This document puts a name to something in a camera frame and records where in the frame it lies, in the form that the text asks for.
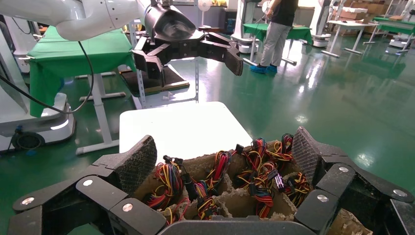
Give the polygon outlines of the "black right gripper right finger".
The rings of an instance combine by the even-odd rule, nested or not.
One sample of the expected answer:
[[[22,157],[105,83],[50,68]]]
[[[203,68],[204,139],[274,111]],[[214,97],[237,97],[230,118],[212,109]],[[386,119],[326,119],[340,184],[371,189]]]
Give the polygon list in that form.
[[[299,127],[293,137],[295,164],[311,187],[294,220],[327,234],[340,210],[352,213],[375,235],[412,235],[415,197],[360,168],[341,148],[315,140]]]

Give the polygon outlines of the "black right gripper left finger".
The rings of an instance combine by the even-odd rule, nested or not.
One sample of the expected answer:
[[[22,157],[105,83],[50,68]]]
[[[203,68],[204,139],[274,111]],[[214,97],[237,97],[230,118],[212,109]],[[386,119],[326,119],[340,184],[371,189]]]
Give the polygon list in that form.
[[[19,198],[7,232],[66,235],[89,224],[104,235],[156,235],[165,218],[134,197],[156,160],[150,135],[124,153],[101,156],[77,176]]]

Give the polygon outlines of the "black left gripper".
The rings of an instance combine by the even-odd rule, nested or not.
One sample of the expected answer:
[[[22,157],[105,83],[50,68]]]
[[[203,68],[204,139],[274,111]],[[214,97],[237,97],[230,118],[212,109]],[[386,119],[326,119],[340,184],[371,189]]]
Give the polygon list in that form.
[[[199,56],[224,63],[236,76],[243,73],[236,41],[215,32],[204,35],[174,6],[149,6],[144,25],[150,37],[141,36],[132,50],[135,65],[162,87],[166,85],[164,68],[172,59]]]

